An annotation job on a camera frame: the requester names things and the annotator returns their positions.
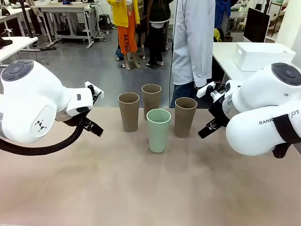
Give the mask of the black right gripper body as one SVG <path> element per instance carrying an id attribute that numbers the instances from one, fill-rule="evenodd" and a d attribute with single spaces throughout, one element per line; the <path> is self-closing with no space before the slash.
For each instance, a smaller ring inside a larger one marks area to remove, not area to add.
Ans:
<path id="1" fill-rule="evenodd" d="M 225 115 L 222 108 L 222 103 L 224 99 L 225 99 L 224 96 L 220 97 L 209 108 L 210 114 L 214 117 L 214 119 L 211 120 L 210 123 L 213 123 L 215 125 L 227 125 L 229 123 L 230 120 Z"/>

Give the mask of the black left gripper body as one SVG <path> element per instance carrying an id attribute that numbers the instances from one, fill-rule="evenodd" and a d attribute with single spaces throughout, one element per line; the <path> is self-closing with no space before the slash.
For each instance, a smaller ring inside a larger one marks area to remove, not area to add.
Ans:
<path id="1" fill-rule="evenodd" d="M 82 112 L 82 113 L 80 113 L 80 114 L 77 114 L 77 115 L 73 116 L 73 117 L 70 119 L 71 123 L 78 123 L 81 119 L 86 118 L 90 111 L 91 111 L 91 110 L 87 110 L 87 111 L 85 111 L 85 112 Z"/>

